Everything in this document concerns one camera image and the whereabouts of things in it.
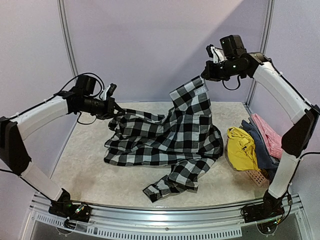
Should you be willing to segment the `black white checkered shirt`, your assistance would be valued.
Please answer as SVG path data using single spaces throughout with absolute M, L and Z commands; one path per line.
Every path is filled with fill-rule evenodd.
M 105 142 L 107 164 L 170 167 L 169 174 L 143 192 L 151 202 L 184 191 L 196 192 L 198 179 L 223 155 L 224 142 L 213 124 L 206 82 L 195 77 L 170 94 L 166 115 L 134 109 L 113 118 Z

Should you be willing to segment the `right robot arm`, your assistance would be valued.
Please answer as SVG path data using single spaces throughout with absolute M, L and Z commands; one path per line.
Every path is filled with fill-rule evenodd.
M 258 208 L 262 218 L 269 218 L 278 210 L 300 160 L 306 155 L 304 151 L 317 125 L 320 109 L 295 89 L 270 58 L 259 51 L 248 52 L 239 35 L 223 37 L 219 42 L 219 48 L 206 46 L 210 60 L 201 77 L 213 82 L 228 81 L 232 76 L 254 79 L 275 98 L 293 123 L 281 139 L 279 167 Z

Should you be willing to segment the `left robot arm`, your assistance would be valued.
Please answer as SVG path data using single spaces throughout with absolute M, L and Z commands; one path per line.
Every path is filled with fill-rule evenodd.
M 97 120 L 125 114 L 113 98 L 116 84 L 105 87 L 101 78 L 91 72 L 81 73 L 73 77 L 73 81 L 75 85 L 70 90 L 61 88 L 48 99 L 0 119 L 0 159 L 8 172 L 43 194 L 63 217 L 70 217 L 75 211 L 70 194 L 32 162 L 25 140 L 40 128 L 70 114 L 88 113 Z

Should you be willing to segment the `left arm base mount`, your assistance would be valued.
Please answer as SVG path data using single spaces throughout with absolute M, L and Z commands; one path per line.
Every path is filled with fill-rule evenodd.
M 62 194 L 58 200 L 51 201 L 48 212 L 58 217 L 88 223 L 92 208 L 84 202 L 73 203 L 71 195 L 65 189 L 62 189 Z

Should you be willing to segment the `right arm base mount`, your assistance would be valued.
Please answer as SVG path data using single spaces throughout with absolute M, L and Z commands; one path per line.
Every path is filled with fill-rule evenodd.
M 284 217 L 285 209 L 282 199 L 264 198 L 259 204 L 246 204 L 240 210 L 245 223 L 268 220 L 275 217 Z

